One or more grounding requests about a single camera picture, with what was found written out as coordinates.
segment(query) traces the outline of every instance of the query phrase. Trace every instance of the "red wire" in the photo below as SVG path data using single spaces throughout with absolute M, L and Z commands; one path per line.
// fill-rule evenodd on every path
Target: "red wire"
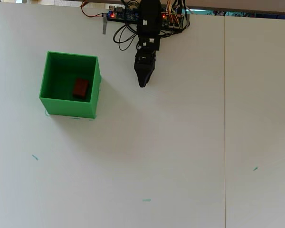
M 87 4 L 86 0 L 83 0 L 82 3 L 81 3 L 81 6 L 80 6 L 81 11 L 82 11 L 82 13 L 83 13 L 84 15 L 86 15 L 86 16 L 89 17 L 89 18 L 102 17 L 102 16 L 103 16 L 103 13 L 98 13 L 98 14 L 96 14 L 96 15 L 87 15 L 87 14 L 84 12 L 84 10 L 83 10 L 83 7 L 84 7 L 86 4 Z

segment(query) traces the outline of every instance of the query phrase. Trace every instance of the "white board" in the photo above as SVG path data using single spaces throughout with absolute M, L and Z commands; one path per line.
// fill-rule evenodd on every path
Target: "white board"
M 0 228 L 224 227 L 224 19 L 162 40 L 145 89 L 137 40 L 121 52 L 122 24 L 102 26 L 80 8 L 0 4 Z M 45 115 L 47 51 L 99 57 L 94 121 Z
M 285 228 L 285 20 L 225 20 L 226 227 Z

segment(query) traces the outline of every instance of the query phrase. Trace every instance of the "circuit board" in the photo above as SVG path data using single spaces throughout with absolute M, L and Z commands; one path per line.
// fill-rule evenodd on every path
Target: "circuit board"
M 110 6 L 109 12 L 107 13 L 107 19 L 111 21 L 119 21 L 124 22 L 124 11 L 125 9 L 122 7 L 114 7 Z M 127 11 L 126 20 L 128 22 L 136 24 L 138 21 L 138 11 L 137 9 L 133 9 L 132 11 Z
M 107 13 L 107 19 L 110 21 L 118 21 L 118 22 L 124 22 L 125 18 L 128 22 L 131 22 L 133 24 L 137 24 L 138 21 L 138 10 L 133 9 L 131 11 L 126 11 L 126 17 L 125 17 L 125 9 L 122 7 L 114 7 L 110 6 L 109 12 Z M 177 15 L 177 20 L 174 19 L 174 21 L 171 21 L 169 14 L 166 12 L 165 8 L 162 8 L 161 13 L 161 30 L 180 30 L 183 29 L 184 25 L 184 15 Z

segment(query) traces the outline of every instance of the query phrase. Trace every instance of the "red block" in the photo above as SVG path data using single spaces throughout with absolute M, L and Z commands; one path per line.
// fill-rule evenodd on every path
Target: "red block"
M 77 78 L 73 90 L 73 96 L 85 99 L 88 87 L 89 87 L 89 80 Z

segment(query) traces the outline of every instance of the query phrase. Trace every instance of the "green box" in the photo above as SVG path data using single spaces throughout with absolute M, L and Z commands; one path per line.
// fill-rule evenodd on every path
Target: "green box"
M 90 81 L 85 99 L 73 97 L 77 78 Z M 49 114 L 96 118 L 100 81 L 97 57 L 48 52 L 39 98 Z

